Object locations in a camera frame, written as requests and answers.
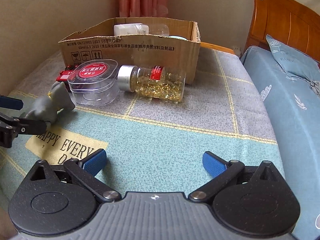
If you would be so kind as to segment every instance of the blue pillow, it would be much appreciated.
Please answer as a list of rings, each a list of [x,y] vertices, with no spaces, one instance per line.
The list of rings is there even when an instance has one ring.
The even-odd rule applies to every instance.
[[[308,81],[320,81],[318,63],[308,55],[280,41],[266,36],[273,58],[291,77],[300,77]]]

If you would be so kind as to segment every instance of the white bottle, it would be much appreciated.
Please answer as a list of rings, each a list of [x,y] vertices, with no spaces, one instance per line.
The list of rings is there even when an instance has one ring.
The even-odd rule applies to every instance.
[[[160,36],[169,36],[169,28],[165,24],[118,24],[113,27],[113,31],[114,36],[121,36],[127,34],[153,34]]]

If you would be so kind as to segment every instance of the yellow label patch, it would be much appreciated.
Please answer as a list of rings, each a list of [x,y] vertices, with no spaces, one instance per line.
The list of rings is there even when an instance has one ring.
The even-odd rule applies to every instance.
[[[52,126],[42,135],[33,135],[26,148],[47,160],[51,165],[63,164],[70,158],[83,159],[98,149],[106,149],[107,142],[98,141],[61,127]]]

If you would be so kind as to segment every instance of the red toy car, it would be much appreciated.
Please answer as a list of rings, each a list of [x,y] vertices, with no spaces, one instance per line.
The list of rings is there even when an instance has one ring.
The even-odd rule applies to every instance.
[[[68,92],[71,92],[68,83],[68,77],[78,66],[79,65],[68,65],[65,70],[60,71],[60,76],[58,76],[56,79],[56,81],[63,82],[66,85]]]

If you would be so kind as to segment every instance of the clear plastic jar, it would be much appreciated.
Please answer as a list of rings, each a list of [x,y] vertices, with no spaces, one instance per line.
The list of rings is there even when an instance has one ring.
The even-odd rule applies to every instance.
[[[113,31],[114,36],[121,36],[127,34],[153,34],[159,36],[169,36],[169,28],[165,24],[118,24],[113,27]]]
[[[136,92],[140,96],[178,103],[182,101],[185,79],[186,73],[182,70],[123,65],[118,73],[118,86],[120,90]]]
[[[82,63],[68,77],[76,103],[83,106],[111,103],[119,91],[116,80],[118,70],[118,62],[112,59]]]

